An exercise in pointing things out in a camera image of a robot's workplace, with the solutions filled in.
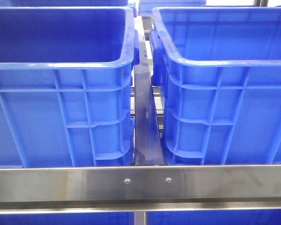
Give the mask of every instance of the metal frame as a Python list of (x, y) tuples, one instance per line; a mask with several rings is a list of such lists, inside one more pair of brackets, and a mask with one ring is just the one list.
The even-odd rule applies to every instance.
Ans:
[(166, 166), (142, 20), (135, 19), (135, 166), (0, 169), (0, 214), (281, 208), (281, 165)]

